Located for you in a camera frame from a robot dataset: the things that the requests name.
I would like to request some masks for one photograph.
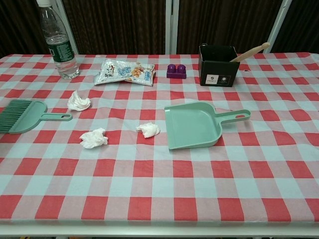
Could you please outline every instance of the plastic water bottle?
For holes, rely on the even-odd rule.
[[[41,28],[54,63],[63,79],[72,79],[80,74],[68,34],[59,15],[53,10],[50,0],[36,0],[41,13]]]

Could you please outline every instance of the black box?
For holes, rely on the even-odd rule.
[[[232,87],[239,62],[230,62],[237,57],[233,46],[199,46],[198,69],[201,86]]]

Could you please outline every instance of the purple toy block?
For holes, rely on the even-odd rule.
[[[167,66],[166,72],[167,78],[186,79],[186,67],[184,65],[178,65],[177,69],[174,64]]]

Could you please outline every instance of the wooden stick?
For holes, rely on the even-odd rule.
[[[245,60],[246,58],[255,55],[256,53],[268,48],[269,46],[270,46],[270,43],[265,42],[261,46],[254,47],[254,48],[250,49],[249,51],[246,51],[245,53],[241,54],[240,56],[237,56],[236,58],[232,59],[230,62],[240,62],[242,60]]]

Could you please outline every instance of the curtain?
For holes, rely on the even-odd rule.
[[[197,54],[201,43],[232,45],[237,53],[261,45],[280,0],[180,0],[177,53]]]
[[[293,0],[272,52],[319,53],[319,1]]]
[[[80,54],[164,54],[165,0],[63,0]]]
[[[49,53],[36,0],[0,0],[0,58]]]

